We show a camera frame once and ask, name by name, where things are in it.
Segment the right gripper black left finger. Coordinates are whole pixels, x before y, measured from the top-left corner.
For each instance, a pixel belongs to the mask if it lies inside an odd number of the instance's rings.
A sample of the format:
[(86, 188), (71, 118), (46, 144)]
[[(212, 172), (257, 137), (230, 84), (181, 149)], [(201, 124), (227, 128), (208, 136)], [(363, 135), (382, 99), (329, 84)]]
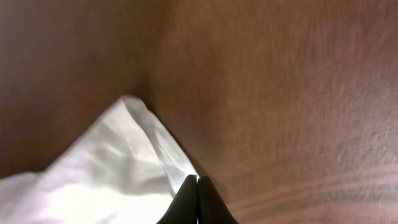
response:
[(197, 224), (197, 177), (188, 175), (157, 224)]

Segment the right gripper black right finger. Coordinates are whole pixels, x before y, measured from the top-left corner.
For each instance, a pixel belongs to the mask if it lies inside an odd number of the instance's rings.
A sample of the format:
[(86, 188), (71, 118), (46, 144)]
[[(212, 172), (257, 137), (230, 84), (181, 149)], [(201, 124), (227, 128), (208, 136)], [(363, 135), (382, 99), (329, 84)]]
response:
[(198, 201), (199, 224), (238, 224), (207, 176), (198, 180)]

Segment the white t-shirt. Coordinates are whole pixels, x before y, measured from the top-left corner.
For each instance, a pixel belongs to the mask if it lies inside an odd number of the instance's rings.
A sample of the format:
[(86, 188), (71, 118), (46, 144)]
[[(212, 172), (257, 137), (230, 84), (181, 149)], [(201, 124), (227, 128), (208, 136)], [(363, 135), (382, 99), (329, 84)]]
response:
[(190, 174), (165, 126), (124, 96), (46, 170), (1, 179), (1, 222), (156, 223)]

